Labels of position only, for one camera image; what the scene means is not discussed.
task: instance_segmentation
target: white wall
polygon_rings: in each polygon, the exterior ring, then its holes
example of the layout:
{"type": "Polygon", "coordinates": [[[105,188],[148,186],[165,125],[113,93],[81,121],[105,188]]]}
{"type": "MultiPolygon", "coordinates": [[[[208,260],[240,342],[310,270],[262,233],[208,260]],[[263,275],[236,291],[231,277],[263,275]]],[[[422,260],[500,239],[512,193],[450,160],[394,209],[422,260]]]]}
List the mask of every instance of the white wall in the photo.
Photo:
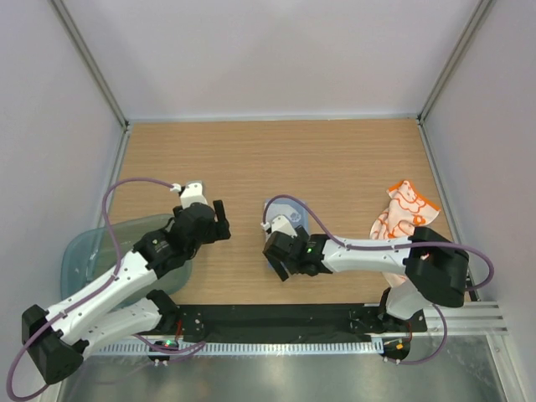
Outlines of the white wall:
{"type": "Polygon", "coordinates": [[[463,237],[497,265],[495,281],[482,294],[500,302],[532,387],[534,38],[534,0],[497,2],[426,122],[463,237]]]}
{"type": "Polygon", "coordinates": [[[477,0],[69,0],[133,119],[416,114],[477,0]]]}
{"type": "MultiPolygon", "coordinates": [[[[90,229],[121,135],[48,2],[0,12],[0,379],[20,348],[21,313],[59,300],[65,246],[90,229]]],[[[19,394],[43,383],[29,358],[19,394]]],[[[4,387],[0,400],[8,397],[4,387]]]]}

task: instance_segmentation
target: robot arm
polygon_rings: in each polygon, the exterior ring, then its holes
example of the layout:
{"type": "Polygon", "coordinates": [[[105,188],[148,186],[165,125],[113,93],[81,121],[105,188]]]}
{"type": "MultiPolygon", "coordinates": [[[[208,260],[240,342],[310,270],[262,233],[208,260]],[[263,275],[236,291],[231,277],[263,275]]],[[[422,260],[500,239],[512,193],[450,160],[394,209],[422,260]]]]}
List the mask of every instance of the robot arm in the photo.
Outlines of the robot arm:
{"type": "Polygon", "coordinates": [[[73,296],[44,310],[34,305],[23,314],[23,343],[46,322],[86,298],[107,281],[114,281],[87,303],[78,306],[38,338],[29,354],[47,384],[71,375],[94,350],[133,333],[154,329],[170,331],[178,321],[178,308],[163,291],[151,291],[138,303],[109,312],[118,303],[169,271],[191,260],[203,244],[230,238],[229,222],[222,201],[208,206],[201,182],[176,185],[181,206],[161,229],[146,233],[121,260],[73,296]]]}
{"type": "Polygon", "coordinates": [[[421,241],[448,240],[429,228],[416,228],[413,236],[389,240],[350,240],[348,245],[388,246],[390,250],[349,250],[325,234],[309,235],[301,226],[294,229],[283,215],[263,226],[268,234],[263,254],[282,281],[288,274],[332,274],[344,271],[379,271],[406,275],[403,285],[387,290],[382,307],[388,316],[410,319],[423,307],[435,303],[461,307],[464,302],[468,255],[437,247],[395,249],[421,241]]]}

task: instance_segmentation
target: teal plastic tray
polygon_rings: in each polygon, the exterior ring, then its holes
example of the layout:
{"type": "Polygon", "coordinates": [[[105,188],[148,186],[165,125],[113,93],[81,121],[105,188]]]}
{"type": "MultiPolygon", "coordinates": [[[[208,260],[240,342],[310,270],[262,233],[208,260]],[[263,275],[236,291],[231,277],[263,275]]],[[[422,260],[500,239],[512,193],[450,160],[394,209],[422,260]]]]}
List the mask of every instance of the teal plastic tray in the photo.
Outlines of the teal plastic tray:
{"type": "MultiPolygon", "coordinates": [[[[172,217],[170,214],[161,214],[114,224],[121,253],[124,255],[145,233],[162,228],[172,217]]],[[[60,282],[62,299],[72,296],[115,264],[116,251],[106,228],[89,230],[78,235],[69,243],[64,253],[60,282]]],[[[118,307],[137,302],[152,289],[161,289],[171,295],[186,285],[191,274],[192,261],[188,260],[181,268],[169,272],[152,285],[129,296],[118,307]]]]}

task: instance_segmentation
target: orange patterned cloth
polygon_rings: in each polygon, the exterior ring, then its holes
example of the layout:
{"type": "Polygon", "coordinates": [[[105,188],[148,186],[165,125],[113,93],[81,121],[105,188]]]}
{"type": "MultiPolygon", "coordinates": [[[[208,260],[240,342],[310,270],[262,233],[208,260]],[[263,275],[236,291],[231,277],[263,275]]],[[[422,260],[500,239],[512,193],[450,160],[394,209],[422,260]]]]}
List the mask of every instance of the orange patterned cloth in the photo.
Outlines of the orange patterned cloth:
{"type": "MultiPolygon", "coordinates": [[[[376,219],[370,230],[370,239],[393,239],[410,236],[415,226],[430,224],[441,209],[415,190],[410,180],[402,180],[387,190],[391,197],[389,207],[376,219]]],[[[387,282],[398,286],[405,276],[384,274],[387,282]]]]}

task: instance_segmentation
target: wood grain surface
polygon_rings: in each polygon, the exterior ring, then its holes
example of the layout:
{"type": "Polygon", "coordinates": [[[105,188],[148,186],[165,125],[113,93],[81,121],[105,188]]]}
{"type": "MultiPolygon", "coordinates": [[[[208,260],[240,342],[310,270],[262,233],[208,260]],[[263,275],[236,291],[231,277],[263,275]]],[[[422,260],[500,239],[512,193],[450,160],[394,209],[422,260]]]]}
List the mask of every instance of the wood grain surface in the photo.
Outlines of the wood grain surface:
{"type": "MultiPolygon", "coordinates": [[[[266,264],[260,228],[264,200],[297,196],[337,235],[366,239],[388,205],[386,189],[411,179],[441,204],[414,120],[240,121],[136,124],[121,178],[170,183],[201,179],[206,195],[223,199],[231,240],[201,248],[177,303],[378,302],[387,282],[353,271],[281,282],[266,264]]],[[[117,190],[114,222],[171,213],[178,200],[154,184],[117,190]]],[[[311,222],[311,232],[319,233],[311,222]]],[[[450,238],[445,216],[432,228],[450,238]]]]}

